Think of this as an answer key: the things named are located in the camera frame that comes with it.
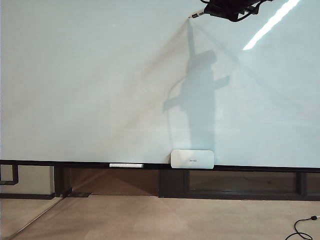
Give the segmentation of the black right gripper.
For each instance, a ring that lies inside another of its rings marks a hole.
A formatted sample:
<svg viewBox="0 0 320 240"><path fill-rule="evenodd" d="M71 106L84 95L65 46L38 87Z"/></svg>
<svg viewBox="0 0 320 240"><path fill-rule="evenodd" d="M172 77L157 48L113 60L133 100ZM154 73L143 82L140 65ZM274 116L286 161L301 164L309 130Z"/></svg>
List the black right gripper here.
<svg viewBox="0 0 320 240"><path fill-rule="evenodd" d="M251 12L253 10L252 5L252 0L209 0L204 12L213 17L235 22L237 14L242 14L245 11Z"/></svg>

